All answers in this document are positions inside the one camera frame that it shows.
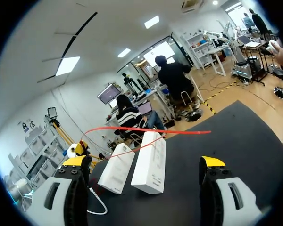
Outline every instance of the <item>white desk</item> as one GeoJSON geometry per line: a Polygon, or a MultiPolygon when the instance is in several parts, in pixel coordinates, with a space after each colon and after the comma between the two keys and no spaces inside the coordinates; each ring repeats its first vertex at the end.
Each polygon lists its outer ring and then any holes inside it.
{"type": "Polygon", "coordinates": [[[234,57],[235,61],[237,61],[234,53],[232,52],[231,48],[228,45],[221,46],[221,47],[215,48],[215,49],[210,50],[209,52],[207,52],[207,54],[214,55],[216,57],[216,60],[219,63],[219,67],[221,68],[221,72],[217,71],[216,66],[214,65],[214,62],[213,62],[213,58],[210,56],[211,64],[212,64],[212,66],[214,68],[215,73],[216,74],[220,74],[222,76],[226,76],[226,73],[225,73],[225,69],[223,68],[222,63],[221,63],[217,53],[222,51],[222,50],[224,50],[224,49],[226,49],[226,48],[229,48],[229,50],[230,50],[232,56],[234,57]]]}
{"type": "MultiPolygon", "coordinates": [[[[147,100],[149,97],[154,96],[154,97],[157,99],[160,108],[164,111],[166,117],[167,117],[169,120],[171,120],[172,117],[175,118],[174,111],[172,111],[171,109],[169,109],[169,106],[168,106],[167,101],[164,99],[163,94],[161,94],[161,90],[163,90],[163,89],[165,89],[165,88],[167,88],[166,85],[159,87],[157,90],[156,90],[156,89],[152,90],[152,91],[151,91],[150,93],[148,93],[143,99],[141,99],[141,100],[139,100],[139,101],[137,101],[137,102],[134,102],[134,103],[133,103],[133,106],[136,107],[136,106],[142,104],[142,103],[143,103],[145,100],[147,100]]],[[[116,120],[116,118],[117,118],[117,111],[116,111],[115,113],[113,113],[111,116],[112,116],[111,119],[110,119],[108,122],[106,122],[106,125],[119,126],[119,125],[118,125],[118,122],[117,122],[117,120],[116,120]]]]}

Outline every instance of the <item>white shelving unit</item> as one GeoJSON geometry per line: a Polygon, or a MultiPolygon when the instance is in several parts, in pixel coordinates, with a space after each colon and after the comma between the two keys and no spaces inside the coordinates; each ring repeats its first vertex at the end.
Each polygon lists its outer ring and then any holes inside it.
{"type": "Polygon", "coordinates": [[[210,65],[212,59],[207,52],[214,49],[215,45],[205,42],[197,46],[197,44],[203,40],[202,33],[195,35],[188,35],[185,33],[180,36],[180,38],[184,42],[186,49],[188,49],[188,54],[192,58],[197,69],[202,68],[204,70],[206,66],[210,65]]]}
{"type": "Polygon", "coordinates": [[[28,144],[28,148],[24,151],[25,154],[21,154],[21,157],[29,157],[29,164],[25,164],[23,159],[21,159],[18,155],[15,158],[11,154],[8,155],[8,158],[14,165],[14,169],[17,171],[17,174],[21,178],[26,179],[28,184],[34,190],[45,181],[42,173],[45,175],[47,174],[47,177],[49,175],[54,175],[57,168],[53,168],[51,162],[59,166],[68,158],[67,155],[64,157],[62,154],[64,149],[67,149],[68,146],[66,146],[66,144],[62,144],[59,138],[58,133],[52,129],[52,126],[47,125],[47,127],[28,144]],[[41,156],[44,156],[46,160],[41,166],[36,166],[41,156]],[[40,167],[38,172],[35,175],[29,176],[31,170],[35,167],[37,169],[40,167]]]}

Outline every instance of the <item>ceiling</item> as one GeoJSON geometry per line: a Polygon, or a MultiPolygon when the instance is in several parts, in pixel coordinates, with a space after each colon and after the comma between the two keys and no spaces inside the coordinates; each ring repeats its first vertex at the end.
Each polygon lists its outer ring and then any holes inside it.
{"type": "MultiPolygon", "coordinates": [[[[0,127],[21,106],[65,82],[117,71],[151,44],[171,33],[168,24],[182,17],[183,0],[42,0],[22,19],[0,57],[0,127]],[[65,57],[80,56],[74,70],[53,76],[72,35],[95,12],[65,57]],[[159,15],[146,29],[144,22],[159,15]],[[124,58],[117,55],[132,51],[124,58]]],[[[207,1],[203,10],[214,6],[207,1]]]]}

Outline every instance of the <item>striped shirt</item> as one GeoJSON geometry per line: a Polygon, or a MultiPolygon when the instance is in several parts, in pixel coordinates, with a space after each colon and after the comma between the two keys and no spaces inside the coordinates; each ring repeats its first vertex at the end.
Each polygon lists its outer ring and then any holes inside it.
{"type": "MultiPolygon", "coordinates": [[[[141,113],[135,107],[128,107],[125,108],[122,112],[118,112],[117,121],[121,127],[147,128],[147,123],[142,118],[141,113]]],[[[142,137],[144,134],[143,131],[133,131],[124,129],[120,129],[119,132],[125,138],[130,138],[130,135],[133,133],[140,137],[142,137]]]]}

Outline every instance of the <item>mouse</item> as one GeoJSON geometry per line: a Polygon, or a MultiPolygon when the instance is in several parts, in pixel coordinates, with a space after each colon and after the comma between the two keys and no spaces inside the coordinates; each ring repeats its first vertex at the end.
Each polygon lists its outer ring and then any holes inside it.
{"type": "Polygon", "coordinates": [[[271,43],[273,43],[273,44],[275,44],[276,46],[280,47],[278,42],[276,42],[276,41],[274,41],[274,40],[270,40],[269,43],[268,43],[267,51],[269,51],[269,52],[271,52],[271,53],[272,53],[272,52],[274,52],[274,53],[279,53],[279,51],[276,50],[276,49],[272,46],[271,43]]]}

